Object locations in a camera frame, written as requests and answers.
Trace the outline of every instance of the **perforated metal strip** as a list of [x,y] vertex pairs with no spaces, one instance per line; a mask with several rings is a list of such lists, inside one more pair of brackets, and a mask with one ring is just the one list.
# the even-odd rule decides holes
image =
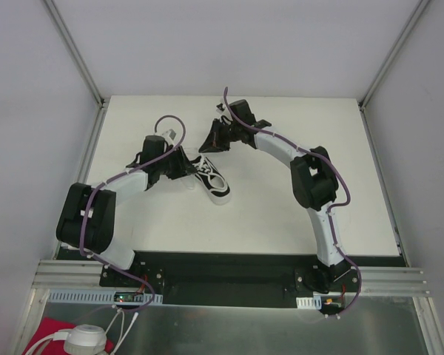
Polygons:
[[[140,294],[134,297],[135,302],[115,302],[115,291],[98,290],[51,290],[48,302],[51,303],[78,303],[92,305],[141,305],[151,300],[151,294]],[[162,305],[163,295],[156,294],[150,305]]]
[[319,296],[296,298],[297,309],[321,309],[321,299]]

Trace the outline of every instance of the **white plug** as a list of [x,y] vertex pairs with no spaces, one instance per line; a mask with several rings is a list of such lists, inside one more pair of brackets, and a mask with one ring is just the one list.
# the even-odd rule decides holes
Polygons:
[[69,331],[64,341],[64,351],[70,355],[96,355],[101,354],[106,343],[104,329],[83,324]]

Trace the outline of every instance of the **wire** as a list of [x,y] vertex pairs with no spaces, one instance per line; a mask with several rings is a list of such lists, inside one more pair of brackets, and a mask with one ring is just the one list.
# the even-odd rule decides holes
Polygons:
[[89,315],[91,315],[91,314],[94,314],[94,313],[97,312],[97,311],[100,311],[101,309],[105,309],[105,308],[115,308],[115,307],[116,307],[116,305],[110,305],[110,304],[109,304],[109,305],[101,305],[100,307],[94,308],[93,310],[91,310],[91,311],[85,313],[84,315],[79,316],[79,317],[77,317],[77,318],[71,320],[71,323],[76,324],[78,321],[82,320],[83,318],[85,318],[85,317],[87,317],[87,316],[89,316]]
[[124,317],[124,312],[122,311],[121,308],[119,308],[119,309],[117,310],[117,313],[115,313],[115,316],[113,316],[112,321],[110,322],[109,326],[107,327],[107,329],[106,329],[106,331],[105,331],[105,334],[108,333],[110,327],[112,327],[112,324],[115,322],[115,320],[117,319],[117,317],[118,317],[118,315],[119,315],[120,313],[122,313],[122,317]]
[[117,347],[118,343],[121,341],[121,338],[124,334],[124,326],[125,326],[125,313],[121,313],[121,326],[120,326],[120,336],[118,336],[118,341],[115,347]]
[[226,108],[229,110],[230,115],[237,120],[237,122],[239,124],[241,124],[242,126],[246,127],[247,129],[250,129],[254,132],[259,132],[259,133],[264,133],[267,135],[272,135],[273,137],[276,137],[278,139],[281,139],[283,142],[287,143],[288,145],[292,146],[293,148],[295,148],[297,151],[302,152],[304,154],[307,155],[311,155],[312,157],[321,159],[324,163],[327,164],[327,166],[334,172],[335,176],[337,177],[337,179],[339,180],[340,184],[342,185],[343,190],[346,192],[346,201],[342,202],[342,203],[333,203],[332,205],[330,205],[327,208],[327,217],[329,219],[329,225],[331,227],[331,232],[332,232],[332,238],[334,239],[334,246],[337,249],[337,251],[339,252],[339,254],[347,261],[347,263],[349,263],[350,265],[352,265],[355,269],[355,271],[357,272],[357,278],[358,278],[358,289],[357,289],[357,293],[354,296],[354,299],[349,303],[349,305],[347,305],[347,307],[345,307],[343,309],[343,311],[341,313],[343,313],[344,311],[346,311],[347,309],[349,309],[358,299],[359,295],[360,295],[360,290],[362,288],[362,274],[360,273],[360,268],[358,267],[358,265],[356,263],[354,263],[354,261],[352,259],[350,259],[343,251],[342,248],[339,245],[339,241],[337,239],[337,235],[335,234],[335,227],[334,227],[334,220],[332,219],[332,209],[336,208],[336,207],[342,207],[342,206],[347,206],[350,201],[351,201],[351,195],[350,195],[350,191],[349,188],[347,187],[347,184],[345,182],[345,180],[342,178],[342,176],[340,175],[340,173],[338,172],[338,170],[335,168],[335,166],[331,163],[331,161],[324,157],[321,154],[318,153],[314,153],[311,152],[309,150],[303,149],[300,146],[298,146],[296,143],[291,142],[288,138],[283,137],[282,135],[279,135],[278,133],[274,133],[274,132],[270,132],[267,131],[265,129],[260,129],[260,128],[256,128],[253,126],[250,126],[248,124],[246,124],[245,122],[243,122],[230,108],[229,102],[227,101],[227,94],[229,93],[229,88],[225,87],[225,90],[223,91],[223,102],[225,103]]
[[33,346],[28,349],[28,351],[26,352],[25,355],[33,355],[33,353],[38,348],[38,346],[40,346],[43,342],[46,342],[47,340],[53,340],[53,336],[54,336],[54,334],[50,334],[47,337],[44,337],[44,338],[38,340],[37,342],[35,342],[35,344],[33,344]]
[[181,124],[181,127],[183,129],[183,134],[181,136],[181,139],[179,140],[179,142],[177,142],[169,151],[163,153],[162,155],[160,155],[159,157],[156,157],[152,160],[147,161],[146,163],[143,163],[139,166],[136,166],[135,168],[132,168],[129,171],[125,171],[125,172],[121,172],[115,176],[110,177],[108,180],[106,180],[103,183],[98,184],[93,191],[91,192],[90,196],[89,196],[89,200],[87,201],[87,205],[86,205],[86,209],[84,210],[84,218],[82,219],[82,225],[81,225],[81,236],[79,239],[79,251],[81,253],[81,256],[83,257],[92,257],[95,260],[97,260],[98,262],[104,264],[104,265],[108,265],[111,269],[119,272],[120,274],[129,277],[130,279],[134,279],[136,281],[138,281],[139,283],[144,284],[150,291],[151,291],[151,298],[145,302],[143,305],[138,306],[137,308],[134,309],[130,309],[130,310],[124,310],[124,312],[135,312],[135,311],[140,311],[145,309],[151,302],[153,302],[155,300],[155,290],[153,289],[153,287],[145,280],[141,279],[140,277],[137,277],[135,275],[130,274],[129,272],[126,272],[125,270],[122,270],[121,268],[114,266],[112,264],[109,264],[107,261],[101,259],[99,256],[93,254],[93,253],[87,253],[84,250],[84,241],[85,241],[85,234],[86,234],[86,227],[87,227],[87,221],[89,220],[89,212],[90,209],[92,207],[92,202],[95,199],[95,196],[97,195],[97,192],[99,192],[100,190],[102,190],[107,184],[112,183],[113,181],[117,181],[118,179],[127,176],[129,174],[132,174],[134,172],[137,172],[138,170],[143,169],[144,167],[151,165],[153,163],[156,163],[157,161],[160,161],[161,159],[164,159],[165,157],[167,157],[168,155],[172,154],[177,148],[179,148],[179,146],[183,143],[184,138],[186,137],[186,126],[184,125],[184,122],[177,116],[174,115],[165,115],[163,117],[160,117],[156,123],[155,123],[155,133],[158,131],[158,125],[160,122],[162,122],[162,120],[164,120],[165,118],[173,118],[175,119],[177,122],[179,122]]
[[340,299],[342,300],[342,304],[344,305],[344,307],[346,305],[346,292],[347,292],[347,287],[346,287],[346,284],[343,283],[342,284],[342,295],[340,296]]
[[[145,281],[148,281],[148,276],[145,274],[143,275],[143,278],[145,279]],[[145,291],[145,284],[142,283],[140,288],[135,292],[136,294],[143,294],[143,291]]]
[[119,339],[117,342],[117,345],[115,346],[115,348],[112,350],[112,352],[110,353],[110,355],[115,355],[115,352],[118,350],[118,348],[120,348],[120,346],[122,345],[122,343],[124,342],[125,338],[127,337],[128,333],[130,332],[130,329],[132,328],[133,324],[135,323],[136,319],[138,318],[138,312],[135,312],[135,314],[133,314],[133,318],[132,318],[132,322],[130,323],[130,325],[127,328],[127,331],[124,334],[124,337]]

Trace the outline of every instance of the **white wall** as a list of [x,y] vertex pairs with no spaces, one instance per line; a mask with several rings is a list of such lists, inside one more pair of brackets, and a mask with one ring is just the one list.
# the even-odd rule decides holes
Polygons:
[[39,0],[0,0],[0,354],[50,257],[95,104]]
[[360,99],[418,0],[56,0],[102,94]]
[[444,0],[435,0],[367,107],[401,239],[444,327]]

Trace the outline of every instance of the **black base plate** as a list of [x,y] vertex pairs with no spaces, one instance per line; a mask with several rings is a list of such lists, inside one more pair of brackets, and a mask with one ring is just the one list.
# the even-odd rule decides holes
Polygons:
[[[230,307],[296,308],[296,297],[311,297],[304,277],[317,267],[315,255],[196,254],[138,252],[144,272],[165,304]],[[406,266],[402,257],[353,257],[359,266]],[[330,291],[355,292],[354,270],[334,282]],[[140,284],[102,270],[103,287]]]

